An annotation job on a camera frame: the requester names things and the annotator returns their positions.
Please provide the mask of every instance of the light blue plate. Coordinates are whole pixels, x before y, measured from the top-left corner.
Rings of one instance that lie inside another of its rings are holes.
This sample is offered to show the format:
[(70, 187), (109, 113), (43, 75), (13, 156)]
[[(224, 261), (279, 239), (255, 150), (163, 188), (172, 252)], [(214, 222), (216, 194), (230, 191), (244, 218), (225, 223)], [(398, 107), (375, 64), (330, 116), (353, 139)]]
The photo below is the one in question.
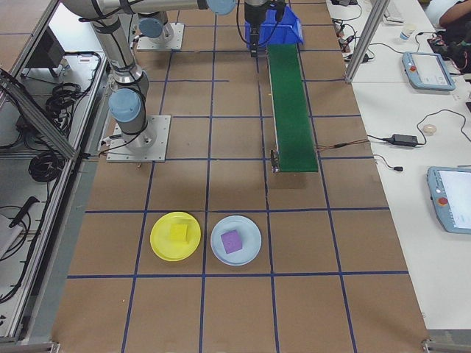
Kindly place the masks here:
[[(242, 249), (226, 254), (221, 235), (236, 230), (242, 239)], [(262, 236), (257, 225), (247, 217), (230, 215), (223, 218), (214, 227), (211, 233), (211, 248), (216, 257), (223, 263), (231, 266), (241, 266), (257, 257), (262, 246)]]

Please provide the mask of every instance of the power adapter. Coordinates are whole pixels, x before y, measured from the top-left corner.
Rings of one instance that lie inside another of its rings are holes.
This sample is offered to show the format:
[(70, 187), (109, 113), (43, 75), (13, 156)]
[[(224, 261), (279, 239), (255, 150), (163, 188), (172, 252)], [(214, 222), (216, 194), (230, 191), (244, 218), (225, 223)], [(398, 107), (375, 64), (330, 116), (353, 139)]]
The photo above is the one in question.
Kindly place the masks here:
[[(353, 54), (350, 54), (350, 55), (347, 55), (346, 57), (344, 57), (344, 61), (346, 63), (349, 63), (350, 61), (352, 61), (352, 56)], [(372, 58), (368, 56), (368, 54), (365, 53), (365, 55), (363, 56), (363, 60), (361, 61), (361, 63), (367, 63), (371, 60)]]
[(417, 136), (393, 134), (390, 138), (384, 138), (383, 141), (396, 146), (415, 147), (419, 144)]

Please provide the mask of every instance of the metal mounting plate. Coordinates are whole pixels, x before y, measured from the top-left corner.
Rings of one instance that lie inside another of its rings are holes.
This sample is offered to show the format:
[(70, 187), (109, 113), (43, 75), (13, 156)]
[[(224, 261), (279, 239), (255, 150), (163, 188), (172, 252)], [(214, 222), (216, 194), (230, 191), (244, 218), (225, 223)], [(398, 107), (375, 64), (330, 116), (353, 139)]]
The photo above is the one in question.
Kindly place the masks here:
[(155, 43), (152, 42), (148, 37), (142, 37), (139, 39), (138, 51), (168, 51), (168, 50), (180, 50), (183, 42), (183, 30), (185, 24), (174, 24), (170, 23), (170, 26), (174, 30), (174, 37), (166, 43)]
[[(119, 147), (107, 153), (106, 161), (110, 163), (142, 163), (142, 162), (165, 162), (167, 143), (169, 141), (170, 115), (149, 115), (149, 127), (156, 133), (156, 141), (148, 149), (141, 153), (128, 149), (127, 146)], [(121, 129), (116, 124), (114, 135), (121, 134)], [(122, 139), (112, 140), (110, 148), (122, 145)]]

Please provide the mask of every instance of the yellow cube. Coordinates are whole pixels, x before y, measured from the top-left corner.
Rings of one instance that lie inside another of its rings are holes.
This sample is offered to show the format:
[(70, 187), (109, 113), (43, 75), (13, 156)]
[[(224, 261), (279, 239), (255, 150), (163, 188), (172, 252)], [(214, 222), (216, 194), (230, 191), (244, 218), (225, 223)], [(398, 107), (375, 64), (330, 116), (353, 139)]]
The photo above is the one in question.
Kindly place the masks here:
[(172, 224), (170, 226), (170, 240), (187, 243), (187, 230), (186, 224)]

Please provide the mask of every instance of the red button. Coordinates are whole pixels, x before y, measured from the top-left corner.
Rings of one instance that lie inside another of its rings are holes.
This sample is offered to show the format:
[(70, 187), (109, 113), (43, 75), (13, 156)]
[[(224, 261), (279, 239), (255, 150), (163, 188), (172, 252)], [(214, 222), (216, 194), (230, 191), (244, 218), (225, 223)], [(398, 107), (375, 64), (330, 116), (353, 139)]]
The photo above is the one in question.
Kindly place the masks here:
[(441, 197), (440, 199), (437, 200), (440, 206), (445, 206), (448, 204), (448, 199), (446, 197)]

